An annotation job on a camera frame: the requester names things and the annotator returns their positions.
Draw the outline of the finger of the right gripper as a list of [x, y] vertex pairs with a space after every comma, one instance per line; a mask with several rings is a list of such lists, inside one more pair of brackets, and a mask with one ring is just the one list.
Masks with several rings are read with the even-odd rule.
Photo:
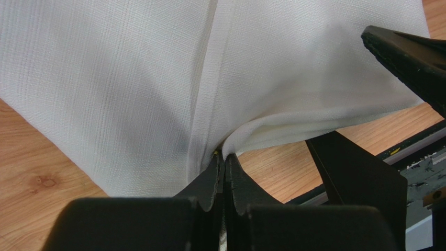
[[388, 71], [445, 118], [445, 40], [376, 26], [366, 27], [361, 38]]
[[305, 142], [330, 203], [375, 207], [405, 250], [407, 179], [336, 131]]

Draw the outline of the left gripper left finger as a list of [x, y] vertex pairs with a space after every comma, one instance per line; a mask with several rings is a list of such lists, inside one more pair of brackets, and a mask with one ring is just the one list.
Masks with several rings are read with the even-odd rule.
[[207, 168], [174, 196], [195, 201], [191, 250], [219, 250], [224, 175], [221, 151], [215, 150]]

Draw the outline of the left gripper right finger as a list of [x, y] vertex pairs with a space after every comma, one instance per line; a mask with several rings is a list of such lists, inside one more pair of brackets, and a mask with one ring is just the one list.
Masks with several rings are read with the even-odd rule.
[[227, 250], [251, 250], [250, 208], [281, 202], [243, 170], [236, 154], [225, 160], [224, 197]]

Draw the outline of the white cloth napkin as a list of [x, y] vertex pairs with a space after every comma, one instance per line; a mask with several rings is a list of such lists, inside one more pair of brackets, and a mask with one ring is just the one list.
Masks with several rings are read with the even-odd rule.
[[421, 103], [364, 47], [421, 1], [1, 1], [1, 99], [110, 196]]

